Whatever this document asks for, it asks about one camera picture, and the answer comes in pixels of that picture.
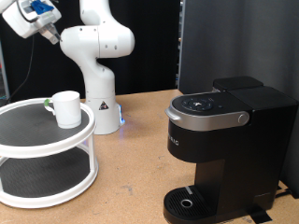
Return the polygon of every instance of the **table surface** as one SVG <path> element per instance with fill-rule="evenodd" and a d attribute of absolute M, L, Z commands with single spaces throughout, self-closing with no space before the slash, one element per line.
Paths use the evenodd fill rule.
<path fill-rule="evenodd" d="M 163 216 L 165 194 L 192 185 L 195 173 L 195 164 L 180 161 L 167 150 L 168 117 L 164 110 L 180 94 L 172 90 L 117 96 L 126 123 L 115 133 L 94 137 L 99 174 L 91 187 L 50 208 L 28 210 L 0 204 L 0 224 L 167 224 Z M 297 224 L 299 200 L 291 195 L 277 198 L 267 213 L 273 219 L 270 223 Z M 229 223 L 254 222 L 240 217 Z"/>

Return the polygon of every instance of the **silver trim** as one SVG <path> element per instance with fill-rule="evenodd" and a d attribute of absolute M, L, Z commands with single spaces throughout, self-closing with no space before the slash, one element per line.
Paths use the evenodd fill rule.
<path fill-rule="evenodd" d="M 180 128 L 196 132 L 208 132 L 244 126 L 249 122 L 249 113 L 246 111 L 211 116 L 185 114 L 173 107 L 173 101 L 178 97 L 181 96 L 171 100 L 170 106 L 165 110 L 165 113 Z"/>
<path fill-rule="evenodd" d="M 189 186 L 185 187 L 185 189 L 188 191 L 189 194 L 193 194 Z"/>
<path fill-rule="evenodd" d="M 191 208 L 193 206 L 193 202 L 189 199 L 183 199 L 182 201 L 180 201 L 180 205 L 184 208 Z"/>

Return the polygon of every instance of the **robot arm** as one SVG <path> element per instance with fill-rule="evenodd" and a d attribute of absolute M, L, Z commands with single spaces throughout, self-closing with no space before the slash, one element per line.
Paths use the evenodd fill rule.
<path fill-rule="evenodd" d="M 52 44 L 60 40 L 54 23 L 62 15 L 50 0 L 0 0 L 0 13 L 8 25 L 23 38 L 39 32 Z"/>
<path fill-rule="evenodd" d="M 108 0 L 80 0 L 80 17 L 86 26 L 65 29 L 60 46 L 82 71 L 86 105 L 93 110 L 97 122 L 94 133 L 113 133 L 123 124 L 121 108 L 115 101 L 115 78 L 96 59 L 131 54 L 135 38 L 129 28 L 112 17 Z"/>

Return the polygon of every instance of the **black curtain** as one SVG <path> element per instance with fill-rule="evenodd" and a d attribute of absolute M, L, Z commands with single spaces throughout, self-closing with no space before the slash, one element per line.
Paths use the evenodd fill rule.
<path fill-rule="evenodd" d="M 299 100 L 299 1 L 187 0 L 179 89 L 211 91 L 220 77 L 254 77 Z M 299 118 L 281 179 L 299 193 Z"/>
<path fill-rule="evenodd" d="M 79 17 L 79 0 L 60 1 L 55 6 L 62 18 L 55 25 L 59 33 L 67 27 L 83 25 Z M 116 93 L 174 89 L 178 59 L 179 0 L 110 0 L 114 18 L 135 35 L 135 49 L 129 56 L 100 59 L 115 74 Z M 10 93 L 25 80 L 29 68 L 33 38 L 18 36 L 0 18 L 7 80 Z M 53 46 L 40 34 L 35 35 L 32 70 L 27 83 L 12 102 L 50 97 L 55 92 L 78 91 L 85 97 L 83 76 L 78 66 L 67 58 L 59 44 Z"/>

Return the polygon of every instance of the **black coffee maker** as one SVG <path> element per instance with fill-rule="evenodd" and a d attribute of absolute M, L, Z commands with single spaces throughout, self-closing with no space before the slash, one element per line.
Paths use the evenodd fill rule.
<path fill-rule="evenodd" d="M 171 224 L 210 224 L 272 207 L 298 103 L 252 77 L 181 95 L 165 110 L 168 150 L 196 163 L 194 185 L 170 191 Z"/>

